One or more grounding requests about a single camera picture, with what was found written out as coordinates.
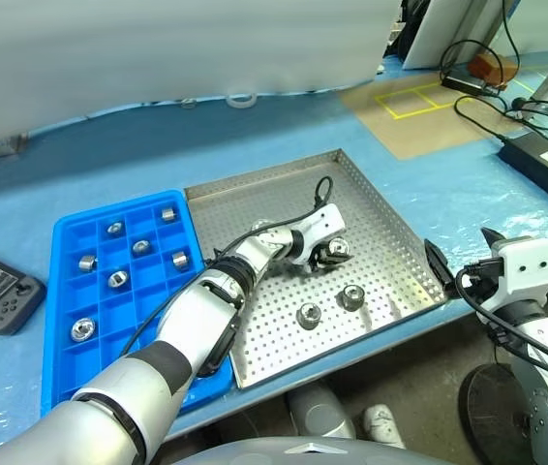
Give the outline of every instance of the white wall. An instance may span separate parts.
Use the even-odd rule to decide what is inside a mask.
[[[508,29],[520,53],[548,51],[548,0],[520,0]],[[491,47],[501,55],[513,54],[503,29]]]

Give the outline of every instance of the metal nut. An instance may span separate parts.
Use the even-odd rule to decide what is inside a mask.
[[[295,319],[304,329],[315,329],[321,320],[321,309],[314,303],[304,303],[297,310]]]
[[[115,237],[123,234],[123,223],[121,221],[115,221],[107,228],[107,233]]]
[[[349,312],[355,312],[364,303],[364,289],[355,284],[345,286],[341,291],[341,303]]]
[[[96,322],[90,318],[81,318],[72,325],[70,336],[74,342],[83,342],[93,336],[96,331]]]
[[[176,252],[173,254],[173,264],[175,268],[183,270],[188,267],[188,256],[183,252]]]
[[[140,257],[141,255],[147,255],[151,251],[151,243],[148,240],[139,240],[132,246],[132,253]]]
[[[95,255],[84,255],[78,261],[78,269],[84,273],[93,271],[98,264],[98,259]]]
[[[173,210],[172,208],[163,208],[162,221],[164,221],[165,223],[175,221],[175,210]]]
[[[328,252],[330,252],[330,255],[349,255],[350,244],[342,237],[334,237],[328,242]]]
[[[129,279],[130,275],[126,271],[115,271],[108,276],[108,286],[110,288],[117,289],[124,286]]]

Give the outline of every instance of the white shoe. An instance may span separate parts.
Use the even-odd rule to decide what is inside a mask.
[[[364,411],[362,421],[367,435],[376,443],[386,444],[393,448],[405,449],[397,423],[387,405],[378,404]]]

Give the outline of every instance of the metal ring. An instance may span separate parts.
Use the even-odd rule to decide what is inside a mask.
[[[248,94],[248,100],[237,100],[237,97],[242,97],[242,95],[239,96],[230,96],[227,95],[225,97],[225,100],[227,101],[227,105],[229,105],[232,109],[249,109],[257,102],[257,94]]]

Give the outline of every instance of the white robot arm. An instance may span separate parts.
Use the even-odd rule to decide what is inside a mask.
[[[483,229],[492,259],[464,267],[456,286],[489,328],[490,337],[515,355],[513,374],[530,403],[533,458],[548,465],[548,239],[506,239]],[[464,288],[463,276],[472,285]]]
[[[329,187],[322,198],[324,180]],[[331,188],[329,177],[320,181],[315,207],[292,223],[256,228],[233,241],[167,305],[153,343],[117,359],[1,446],[0,464],[149,463],[193,378],[215,371],[227,355],[242,310],[272,262],[316,267],[350,257],[337,237],[343,217],[327,204]]]

